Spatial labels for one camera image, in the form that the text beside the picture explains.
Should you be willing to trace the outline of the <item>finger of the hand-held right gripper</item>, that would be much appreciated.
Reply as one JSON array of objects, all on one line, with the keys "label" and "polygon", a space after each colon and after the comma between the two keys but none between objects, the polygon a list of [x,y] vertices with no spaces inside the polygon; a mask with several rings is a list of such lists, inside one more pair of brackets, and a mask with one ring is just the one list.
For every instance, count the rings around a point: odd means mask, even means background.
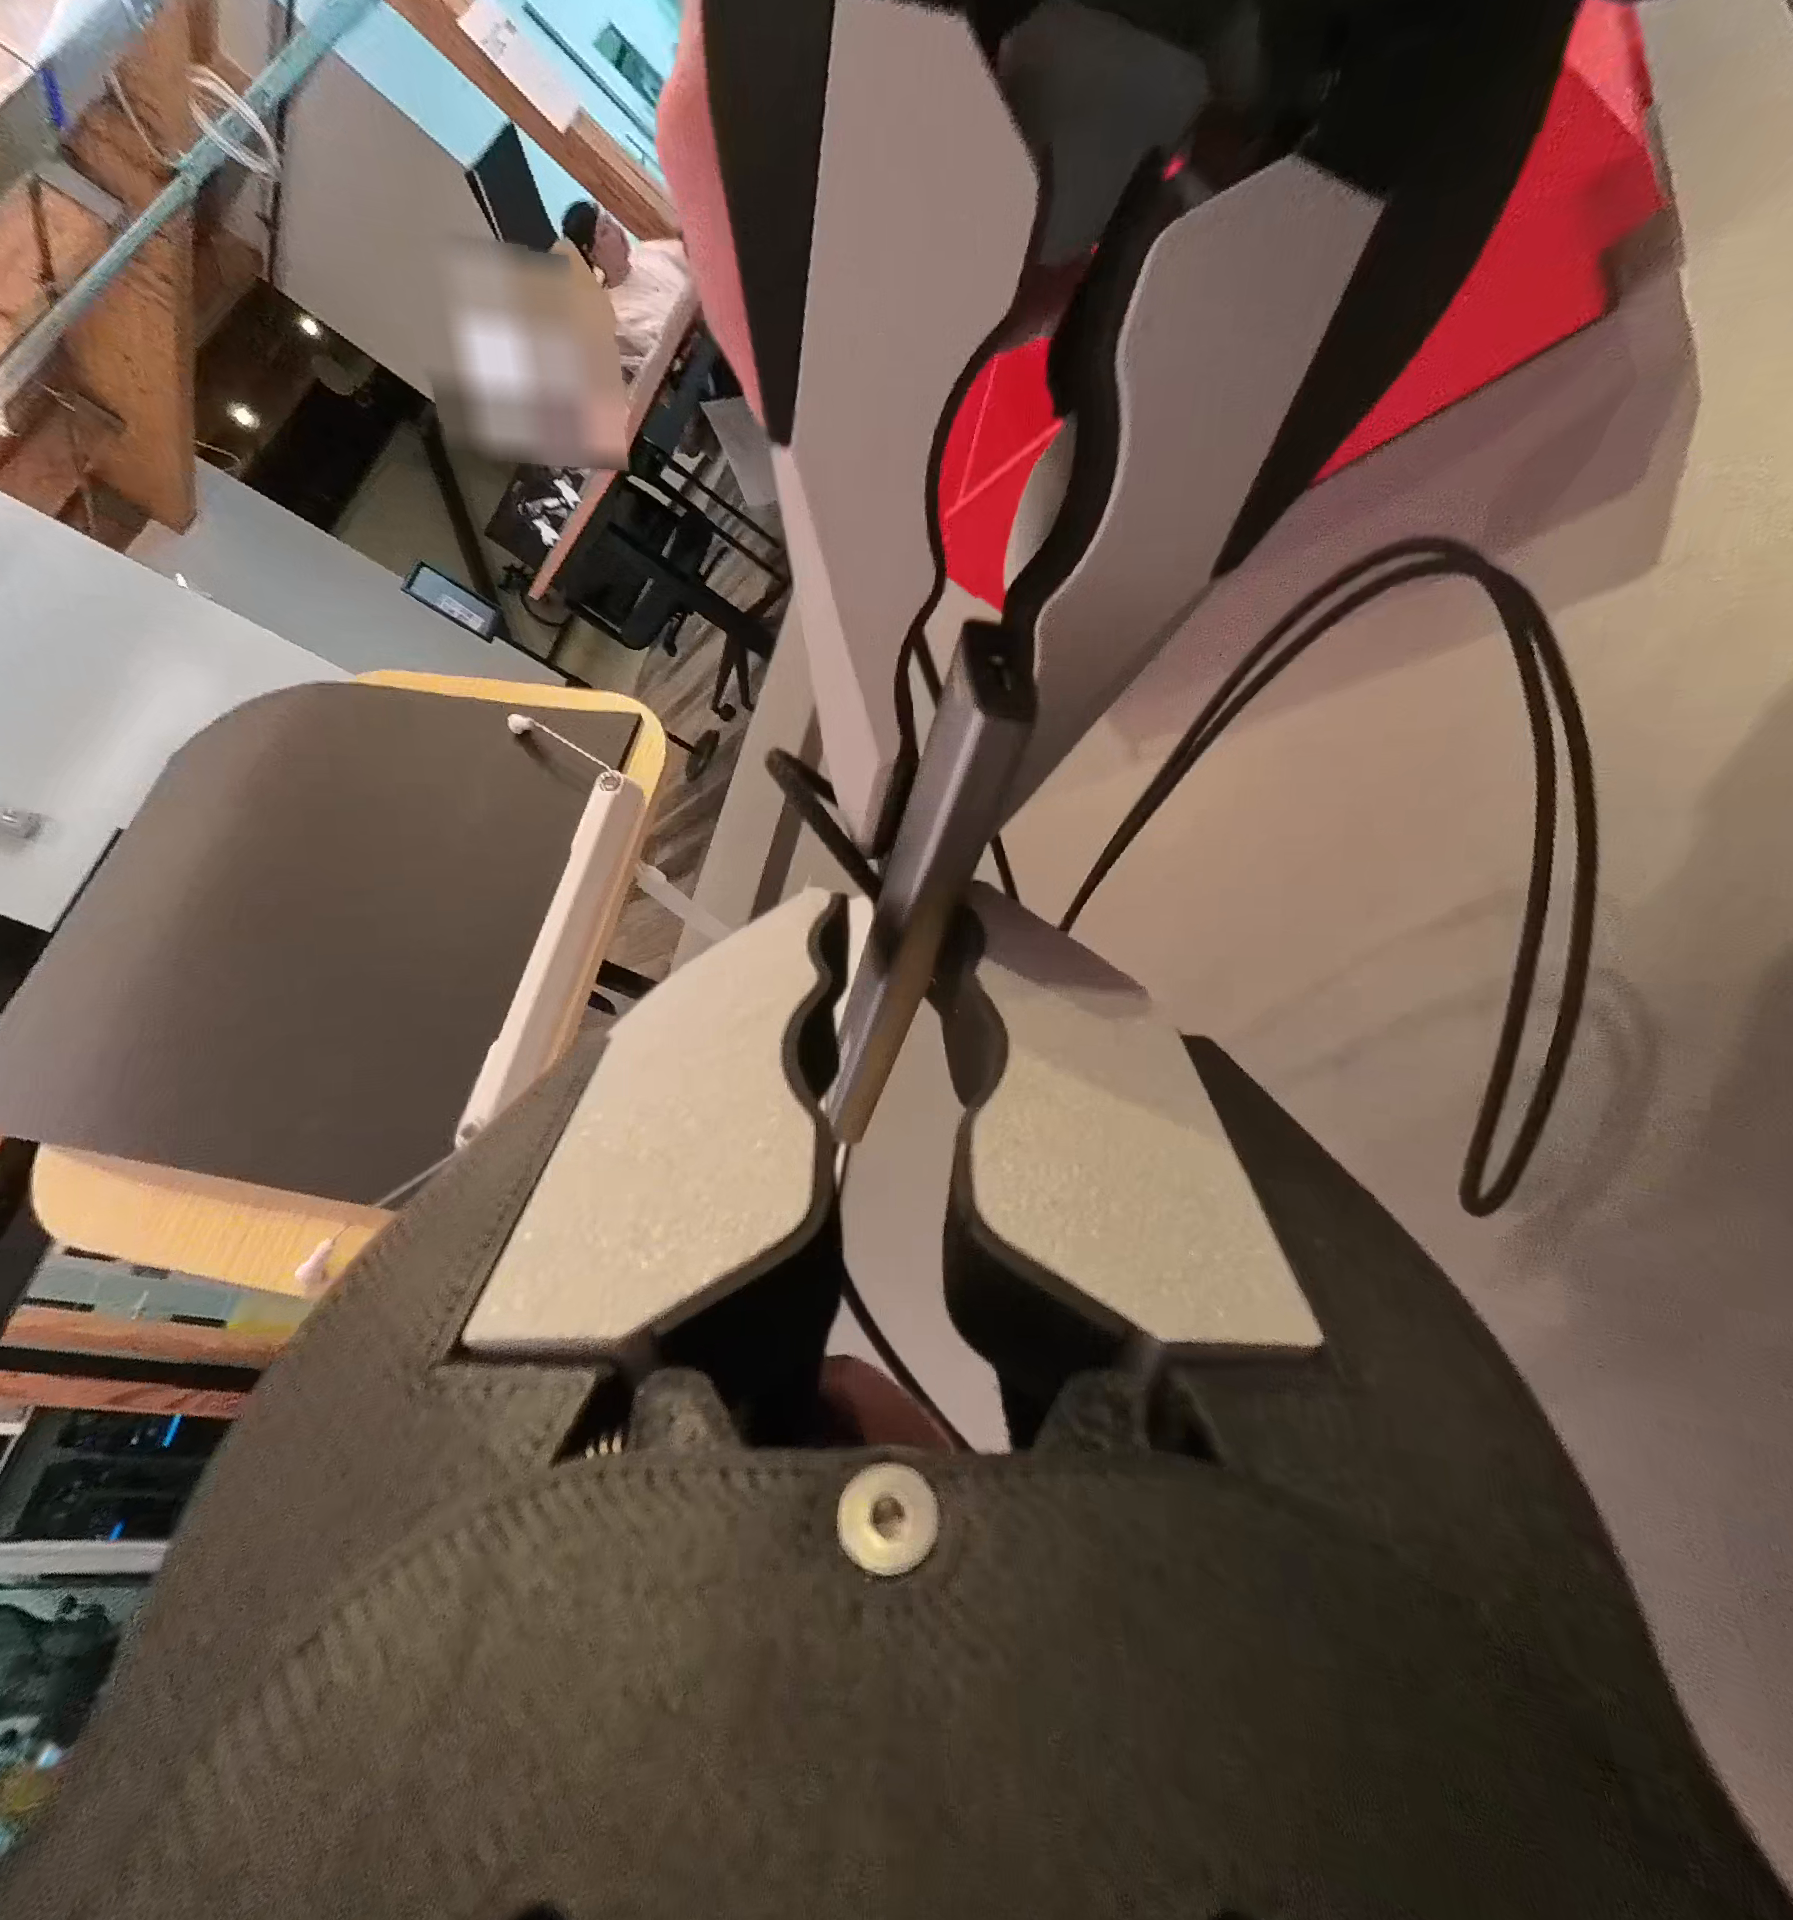
[{"label": "finger of the hand-held right gripper", "polygon": [[822,761],[882,819],[897,671],[938,582],[945,421],[1015,299],[1034,162],[957,12],[835,5],[795,405],[772,454]]},{"label": "finger of the hand-held right gripper", "polygon": [[1198,202],[1149,248],[1107,379],[1030,469],[1006,548],[1036,719],[1007,825],[1209,589],[1385,206],[1285,159]]}]

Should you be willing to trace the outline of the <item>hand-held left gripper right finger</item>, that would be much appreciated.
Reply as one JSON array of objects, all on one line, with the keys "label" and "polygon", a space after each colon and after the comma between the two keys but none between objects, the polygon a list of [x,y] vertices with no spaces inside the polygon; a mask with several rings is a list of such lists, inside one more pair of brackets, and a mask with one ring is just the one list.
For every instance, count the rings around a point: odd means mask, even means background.
[{"label": "hand-held left gripper right finger", "polygon": [[994,887],[965,907],[943,1008],[962,1107],[954,1328],[990,1364],[1318,1349],[1183,1038],[1134,978]]}]

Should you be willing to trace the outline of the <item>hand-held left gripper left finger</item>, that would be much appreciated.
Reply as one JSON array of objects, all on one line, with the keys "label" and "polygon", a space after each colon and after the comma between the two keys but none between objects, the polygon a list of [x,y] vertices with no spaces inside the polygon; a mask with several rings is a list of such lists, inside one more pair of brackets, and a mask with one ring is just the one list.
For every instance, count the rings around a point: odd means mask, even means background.
[{"label": "hand-held left gripper left finger", "polygon": [[798,894],[651,989],[579,1094],[461,1345],[648,1357],[835,1201],[835,997],[851,901]]}]

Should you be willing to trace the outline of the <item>red plastic bin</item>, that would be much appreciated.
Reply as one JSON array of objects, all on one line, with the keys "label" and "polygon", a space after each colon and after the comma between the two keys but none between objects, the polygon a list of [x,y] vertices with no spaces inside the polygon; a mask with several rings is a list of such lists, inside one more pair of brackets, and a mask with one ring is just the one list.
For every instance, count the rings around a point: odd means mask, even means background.
[{"label": "red plastic bin", "polygon": [[[714,144],[696,35],[684,28],[659,97],[659,160],[677,203],[704,325],[732,368],[736,391],[761,410],[747,320],[740,314],[732,243],[711,211]],[[1665,206],[1646,134],[1651,78],[1639,28],[1615,5],[1580,5],[1552,104],[1497,222],[1427,343],[1337,451],[1329,476],[1422,421],[1490,387],[1611,304],[1606,261]],[[996,606],[1004,543],[1034,459],[1057,439],[1046,347],[994,350],[948,427],[936,508],[948,581]]]}]

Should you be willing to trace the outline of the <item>grey usb hub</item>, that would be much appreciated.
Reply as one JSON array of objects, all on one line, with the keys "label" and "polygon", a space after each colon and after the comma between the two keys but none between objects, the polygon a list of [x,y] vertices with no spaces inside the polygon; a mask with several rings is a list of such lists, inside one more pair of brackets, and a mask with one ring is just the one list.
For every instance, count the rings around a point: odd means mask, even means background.
[{"label": "grey usb hub", "polygon": [[935,1013],[962,1106],[940,1213],[940,1294],[952,1326],[990,1368],[1012,1449],[1033,1445],[1063,1377],[1063,1301],[1030,1257],[1007,1201],[1027,1201],[1043,1151],[1006,1131],[999,1097],[1024,1092],[1027,1054],[1007,992],[1034,992],[1021,962],[1049,928],[978,886],[977,865],[1004,811],[1036,712],[1026,667],[996,626],[964,627],[902,819],[866,887],[866,931],[849,947],[840,901],[816,919],[825,997],[787,1025],[787,1084],[812,1115],[813,1216],[835,1213],[836,1165],[920,1013]]}]

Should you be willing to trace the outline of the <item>wooden-edged black board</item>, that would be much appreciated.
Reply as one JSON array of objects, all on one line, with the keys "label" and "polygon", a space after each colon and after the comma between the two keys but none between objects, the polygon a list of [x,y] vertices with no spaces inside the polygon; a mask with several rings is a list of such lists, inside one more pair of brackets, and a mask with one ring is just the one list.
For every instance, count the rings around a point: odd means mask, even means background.
[{"label": "wooden-edged black board", "polygon": [[48,1237],[299,1299],[437,1172],[594,782],[510,711],[653,800],[648,707],[487,677],[293,685],[170,757],[0,1013]]}]

